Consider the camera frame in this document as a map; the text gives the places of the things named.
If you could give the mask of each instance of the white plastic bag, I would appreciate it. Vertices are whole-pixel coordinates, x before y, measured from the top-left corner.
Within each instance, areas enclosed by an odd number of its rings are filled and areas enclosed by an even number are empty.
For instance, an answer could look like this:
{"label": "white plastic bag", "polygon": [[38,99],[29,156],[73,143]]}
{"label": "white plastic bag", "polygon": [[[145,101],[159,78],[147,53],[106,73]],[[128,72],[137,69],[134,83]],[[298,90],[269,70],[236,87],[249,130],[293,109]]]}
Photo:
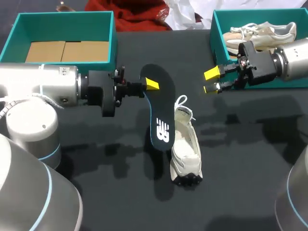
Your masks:
{"label": "white plastic bag", "polygon": [[203,29],[202,23],[197,23],[194,9],[189,0],[164,0],[169,7],[169,15],[165,19],[172,30]]}
{"label": "white plastic bag", "polygon": [[306,0],[189,0],[203,19],[204,29],[211,28],[214,10],[300,8]]}
{"label": "white plastic bag", "polygon": [[[171,29],[210,29],[214,10],[299,8],[306,0],[164,0]],[[197,23],[194,13],[202,17]]]}

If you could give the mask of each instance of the teal box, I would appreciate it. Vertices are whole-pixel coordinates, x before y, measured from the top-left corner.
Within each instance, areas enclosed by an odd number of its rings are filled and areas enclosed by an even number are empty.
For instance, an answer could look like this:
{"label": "teal box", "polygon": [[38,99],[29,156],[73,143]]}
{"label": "teal box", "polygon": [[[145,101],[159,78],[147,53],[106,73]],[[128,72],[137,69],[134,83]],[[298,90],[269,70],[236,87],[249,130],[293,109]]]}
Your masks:
{"label": "teal box", "polygon": [[[297,26],[296,40],[308,37],[308,12],[304,8],[298,9],[257,9],[257,10],[217,10],[213,13],[210,47],[215,64],[231,64],[236,59],[231,59],[223,34],[230,31],[230,27],[242,27],[248,23],[261,24],[268,21],[273,25],[286,25],[295,22]],[[222,81],[232,81],[237,78],[236,73],[227,74]],[[307,88],[308,79],[299,79],[283,82],[275,79],[272,82],[256,86],[247,86],[250,89],[274,88]]]}
{"label": "teal box", "polygon": [[45,64],[75,65],[81,73],[116,68],[117,36],[113,12],[20,13],[2,50],[0,62],[24,63],[31,42],[37,41],[108,41],[106,62]]}

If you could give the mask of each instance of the silver cylinder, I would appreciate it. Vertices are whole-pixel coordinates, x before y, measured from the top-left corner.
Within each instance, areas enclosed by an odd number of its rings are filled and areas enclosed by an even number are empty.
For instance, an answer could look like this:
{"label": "silver cylinder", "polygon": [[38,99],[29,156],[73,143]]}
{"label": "silver cylinder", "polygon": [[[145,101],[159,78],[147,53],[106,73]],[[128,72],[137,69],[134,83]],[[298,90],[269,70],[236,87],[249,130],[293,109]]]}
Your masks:
{"label": "silver cylinder", "polygon": [[278,54],[282,63],[282,80],[289,81],[308,76],[307,38],[280,45],[274,53]]}
{"label": "silver cylinder", "polygon": [[308,149],[284,181],[275,202],[275,215],[282,231],[308,230]]}
{"label": "silver cylinder", "polygon": [[75,106],[78,101],[76,66],[45,64],[0,64],[0,97],[22,98],[41,93],[62,106]]}
{"label": "silver cylinder", "polygon": [[6,115],[10,138],[38,160],[57,168],[61,160],[58,117],[41,99],[18,103]]}
{"label": "silver cylinder", "polygon": [[82,200],[67,179],[0,135],[0,230],[78,231]]}

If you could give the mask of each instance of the new balance logo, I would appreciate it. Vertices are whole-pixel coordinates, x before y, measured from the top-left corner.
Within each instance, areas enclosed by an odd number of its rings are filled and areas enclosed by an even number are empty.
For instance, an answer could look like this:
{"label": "new balance logo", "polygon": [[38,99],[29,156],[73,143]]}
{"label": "new balance logo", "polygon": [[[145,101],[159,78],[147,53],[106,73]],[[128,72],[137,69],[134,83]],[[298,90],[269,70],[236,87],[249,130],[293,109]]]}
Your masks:
{"label": "new balance logo", "polygon": [[156,128],[156,135],[157,138],[161,141],[166,143],[169,142],[169,125],[161,121],[160,119],[156,118],[157,128]]}

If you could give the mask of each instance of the red cloth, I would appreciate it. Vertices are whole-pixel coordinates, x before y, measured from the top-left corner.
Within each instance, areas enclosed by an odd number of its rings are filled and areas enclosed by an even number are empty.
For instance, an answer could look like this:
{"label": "red cloth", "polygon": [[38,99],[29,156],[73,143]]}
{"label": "red cloth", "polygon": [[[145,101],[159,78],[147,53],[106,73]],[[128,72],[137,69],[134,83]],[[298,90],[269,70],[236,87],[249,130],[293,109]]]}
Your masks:
{"label": "red cloth", "polygon": [[163,0],[89,0],[86,11],[113,11],[117,31],[168,30],[157,20],[167,6]]}

